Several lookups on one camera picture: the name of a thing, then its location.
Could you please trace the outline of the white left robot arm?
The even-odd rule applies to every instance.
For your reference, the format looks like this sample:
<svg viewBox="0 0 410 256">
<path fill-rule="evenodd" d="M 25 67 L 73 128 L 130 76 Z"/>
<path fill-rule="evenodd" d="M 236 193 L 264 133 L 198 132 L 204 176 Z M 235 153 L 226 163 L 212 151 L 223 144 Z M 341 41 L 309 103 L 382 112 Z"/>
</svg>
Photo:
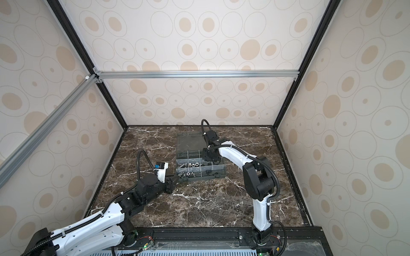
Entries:
<svg viewBox="0 0 410 256">
<path fill-rule="evenodd" d="M 171 194 L 179 176 L 163 179 L 147 174 L 125 192 L 119 193 L 99 212 L 64 228 L 37 231 L 24 251 L 25 256 L 87 256 L 102 249 L 135 243 L 136 230 L 130 218 L 142 212 L 161 194 Z"/>
</svg>

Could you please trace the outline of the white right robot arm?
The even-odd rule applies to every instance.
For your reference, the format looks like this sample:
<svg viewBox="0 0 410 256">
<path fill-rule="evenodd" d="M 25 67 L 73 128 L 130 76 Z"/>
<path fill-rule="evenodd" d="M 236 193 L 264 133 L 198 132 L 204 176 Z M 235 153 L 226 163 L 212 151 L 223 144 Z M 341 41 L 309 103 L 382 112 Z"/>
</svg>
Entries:
<svg viewBox="0 0 410 256">
<path fill-rule="evenodd" d="M 207 145 L 202 150 L 204 160 L 217 163 L 225 158 L 242 169 L 245 190 L 253 199 L 253 226 L 260 232 L 268 230 L 270 202 L 280 195 L 280 182 L 269 160 L 244 151 L 213 130 L 202 131 L 202 136 Z"/>
</svg>

